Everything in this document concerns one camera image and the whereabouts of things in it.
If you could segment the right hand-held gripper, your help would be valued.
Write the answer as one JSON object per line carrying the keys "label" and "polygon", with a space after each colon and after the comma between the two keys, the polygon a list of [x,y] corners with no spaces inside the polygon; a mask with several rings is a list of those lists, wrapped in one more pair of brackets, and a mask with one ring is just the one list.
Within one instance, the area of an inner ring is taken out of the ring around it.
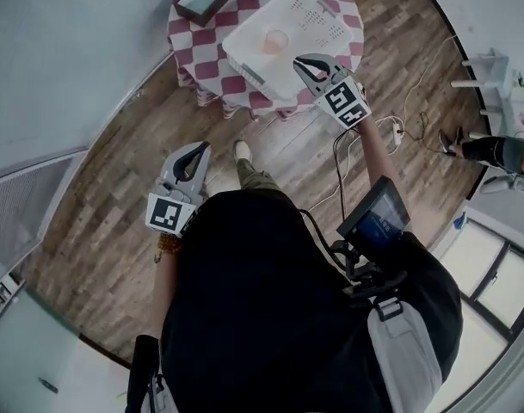
{"label": "right hand-held gripper", "polygon": [[363,86],[336,58],[322,53],[296,57],[293,68],[314,95],[314,103],[350,130],[371,113]]}

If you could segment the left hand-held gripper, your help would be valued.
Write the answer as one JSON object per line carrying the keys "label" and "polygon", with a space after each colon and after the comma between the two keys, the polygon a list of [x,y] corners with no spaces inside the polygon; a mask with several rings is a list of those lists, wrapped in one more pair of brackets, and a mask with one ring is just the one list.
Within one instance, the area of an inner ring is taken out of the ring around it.
{"label": "left hand-held gripper", "polygon": [[207,141],[184,145],[168,156],[161,178],[157,179],[148,195],[147,227],[166,235],[183,237],[207,199],[205,179],[210,157],[211,145]]}

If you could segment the white plastic basket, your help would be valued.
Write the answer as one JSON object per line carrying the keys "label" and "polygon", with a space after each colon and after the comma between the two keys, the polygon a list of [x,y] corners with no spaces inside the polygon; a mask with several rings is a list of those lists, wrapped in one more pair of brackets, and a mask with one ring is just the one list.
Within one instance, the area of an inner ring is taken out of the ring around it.
{"label": "white plastic basket", "polygon": [[[266,33],[284,31],[284,52],[262,52]],[[356,37],[355,31],[324,0],[271,0],[241,23],[223,41],[230,66],[269,100],[294,99],[305,88],[293,69],[302,54],[336,56]]]}

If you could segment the person's left forearm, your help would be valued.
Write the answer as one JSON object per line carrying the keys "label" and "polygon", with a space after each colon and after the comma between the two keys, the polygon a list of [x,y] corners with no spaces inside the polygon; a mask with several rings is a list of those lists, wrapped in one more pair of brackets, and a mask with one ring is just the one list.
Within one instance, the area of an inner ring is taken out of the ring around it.
{"label": "person's left forearm", "polygon": [[151,299],[151,334],[156,338],[162,335],[163,323],[176,292],[178,271],[177,254],[163,251],[158,257]]}

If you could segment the person's right forearm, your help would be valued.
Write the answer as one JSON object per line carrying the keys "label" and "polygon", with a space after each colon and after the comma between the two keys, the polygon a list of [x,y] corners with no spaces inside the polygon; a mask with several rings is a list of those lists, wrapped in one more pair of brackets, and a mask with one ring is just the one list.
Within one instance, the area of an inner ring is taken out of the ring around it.
{"label": "person's right forearm", "polygon": [[379,134],[379,129],[371,119],[365,119],[358,125],[361,144],[367,165],[370,185],[373,186],[380,177],[390,179],[399,194],[405,198],[400,177],[390,156],[387,154],[385,142]]}

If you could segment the person's white shoe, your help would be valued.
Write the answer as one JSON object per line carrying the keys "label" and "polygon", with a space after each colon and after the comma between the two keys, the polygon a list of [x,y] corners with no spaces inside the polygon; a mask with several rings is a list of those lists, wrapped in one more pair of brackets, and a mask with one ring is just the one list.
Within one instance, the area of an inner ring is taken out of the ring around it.
{"label": "person's white shoe", "polygon": [[252,163],[252,152],[248,144],[243,140],[237,140],[233,145],[233,156],[236,163],[246,161]]}

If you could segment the person's olive trouser leg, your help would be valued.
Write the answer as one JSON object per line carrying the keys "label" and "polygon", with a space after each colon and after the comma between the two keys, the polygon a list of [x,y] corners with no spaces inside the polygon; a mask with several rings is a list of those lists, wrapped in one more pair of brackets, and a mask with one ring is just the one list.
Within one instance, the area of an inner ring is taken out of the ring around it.
{"label": "person's olive trouser leg", "polygon": [[256,170],[252,162],[245,158],[239,158],[237,160],[237,178],[241,189],[281,191],[269,173]]}

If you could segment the red white checkered tablecloth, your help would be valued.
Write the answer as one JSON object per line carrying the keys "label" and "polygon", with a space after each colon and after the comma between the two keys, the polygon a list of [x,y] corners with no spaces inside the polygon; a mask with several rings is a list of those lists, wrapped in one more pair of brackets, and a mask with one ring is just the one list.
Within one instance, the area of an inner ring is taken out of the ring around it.
{"label": "red white checkered tablecloth", "polygon": [[[269,100],[230,66],[223,50],[225,38],[270,1],[229,0],[205,27],[179,16],[176,7],[170,10],[168,38],[176,58],[179,84],[195,85],[202,106],[215,99],[221,100],[227,119],[240,108],[248,109],[253,117],[277,113],[286,118],[313,106],[312,96],[306,87],[292,100]],[[342,65],[355,71],[364,50],[363,21],[359,9],[354,0],[324,2],[356,33],[346,50],[334,56]]]}

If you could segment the black chest monitor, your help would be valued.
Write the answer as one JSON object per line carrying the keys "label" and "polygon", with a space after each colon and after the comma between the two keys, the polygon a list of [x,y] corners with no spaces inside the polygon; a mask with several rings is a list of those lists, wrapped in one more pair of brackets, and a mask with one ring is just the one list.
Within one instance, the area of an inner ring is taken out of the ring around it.
{"label": "black chest monitor", "polygon": [[360,254],[373,261],[390,249],[409,224],[410,215],[394,182],[381,176],[337,232]]}

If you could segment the person's black shirt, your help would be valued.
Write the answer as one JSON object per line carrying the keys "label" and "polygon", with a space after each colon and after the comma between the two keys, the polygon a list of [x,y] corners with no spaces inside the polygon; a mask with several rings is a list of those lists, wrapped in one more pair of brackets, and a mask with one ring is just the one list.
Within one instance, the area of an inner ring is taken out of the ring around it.
{"label": "person's black shirt", "polygon": [[179,413],[392,413],[371,307],[280,191],[214,195],[183,238],[163,376]]}

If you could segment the white window blinds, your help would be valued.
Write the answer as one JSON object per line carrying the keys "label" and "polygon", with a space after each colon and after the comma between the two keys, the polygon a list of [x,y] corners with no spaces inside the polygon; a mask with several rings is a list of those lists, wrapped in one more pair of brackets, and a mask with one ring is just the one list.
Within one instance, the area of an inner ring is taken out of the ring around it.
{"label": "white window blinds", "polygon": [[83,148],[0,170],[0,280],[41,242]]}

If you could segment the white stool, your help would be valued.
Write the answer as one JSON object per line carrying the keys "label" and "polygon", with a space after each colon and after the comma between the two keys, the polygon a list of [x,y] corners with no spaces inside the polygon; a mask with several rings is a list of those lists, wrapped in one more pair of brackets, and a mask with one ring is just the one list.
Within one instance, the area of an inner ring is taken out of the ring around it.
{"label": "white stool", "polygon": [[456,89],[474,89],[481,96],[479,114],[488,123],[492,135],[524,136],[524,78],[509,63],[509,57],[491,48],[463,61],[472,71],[468,80],[453,80]]}

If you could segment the black framed window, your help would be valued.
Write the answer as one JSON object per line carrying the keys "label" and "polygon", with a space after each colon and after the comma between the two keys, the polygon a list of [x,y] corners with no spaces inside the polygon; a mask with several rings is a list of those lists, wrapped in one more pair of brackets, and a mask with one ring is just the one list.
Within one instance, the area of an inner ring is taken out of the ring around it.
{"label": "black framed window", "polygon": [[524,328],[524,249],[461,215],[435,245],[461,298],[505,342]]}

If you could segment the black monitor mount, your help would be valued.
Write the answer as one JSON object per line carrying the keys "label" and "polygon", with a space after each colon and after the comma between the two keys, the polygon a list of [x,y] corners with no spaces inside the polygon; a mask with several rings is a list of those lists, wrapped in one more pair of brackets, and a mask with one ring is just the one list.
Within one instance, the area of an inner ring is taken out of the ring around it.
{"label": "black monitor mount", "polygon": [[345,240],[336,240],[324,249],[351,283],[351,299],[370,299],[393,295],[407,278],[404,270],[386,272],[375,262],[360,264],[361,254]]}

